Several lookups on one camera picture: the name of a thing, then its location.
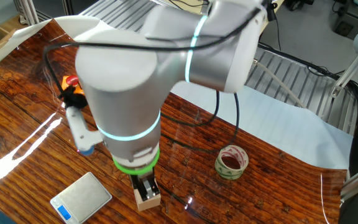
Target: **wood grain surface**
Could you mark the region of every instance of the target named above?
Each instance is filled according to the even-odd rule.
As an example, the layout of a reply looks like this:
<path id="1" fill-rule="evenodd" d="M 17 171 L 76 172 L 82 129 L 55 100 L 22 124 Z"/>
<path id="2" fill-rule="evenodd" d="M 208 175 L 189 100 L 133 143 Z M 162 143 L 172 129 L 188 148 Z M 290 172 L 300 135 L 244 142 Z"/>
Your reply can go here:
<path id="1" fill-rule="evenodd" d="M 0 62 L 0 210 L 15 222 L 63 223 L 50 199 L 90 171 L 113 198 L 87 223 L 337 223 L 345 170 L 305 164 L 241 130 L 234 144 L 250 161 L 237 180 L 216 173 L 217 152 L 161 137 L 155 175 L 162 202 L 138 212 L 128 176 L 104 146 L 88 157 L 76 152 L 57 89 L 44 72 L 44 46 L 70 40 L 51 21 Z M 63 48 L 49 55 L 59 78 L 75 74 L 75 54 L 76 48 Z M 95 129 L 89 109 L 83 112 Z M 162 112 L 187 122 L 211 116 L 173 94 Z M 191 128 L 162 118 L 162 133 L 205 149 L 224 146 L 234 129 L 221 119 Z"/>

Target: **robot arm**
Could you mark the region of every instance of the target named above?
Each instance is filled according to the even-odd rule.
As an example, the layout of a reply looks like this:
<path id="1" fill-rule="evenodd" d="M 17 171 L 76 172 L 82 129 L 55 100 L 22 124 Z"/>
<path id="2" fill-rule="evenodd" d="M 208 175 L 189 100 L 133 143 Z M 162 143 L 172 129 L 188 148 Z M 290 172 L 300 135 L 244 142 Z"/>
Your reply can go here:
<path id="1" fill-rule="evenodd" d="M 75 66 L 98 131 L 88 131 L 81 112 L 67 108 L 77 148 L 85 154 L 103 142 L 115 165 L 130 174 L 143 200 L 159 194 L 153 167 L 159 155 L 160 108 L 174 84 L 185 81 L 235 93 L 245 83 L 257 48 L 266 11 L 254 1 L 213 2 L 209 16 L 159 6 L 150 12 L 140 34 L 104 30 L 89 42 L 195 46 L 211 42 L 202 36 L 224 36 L 259 7 L 242 32 L 198 51 L 151 52 L 80 47 Z M 192 37 L 187 41 L 182 37 Z"/>

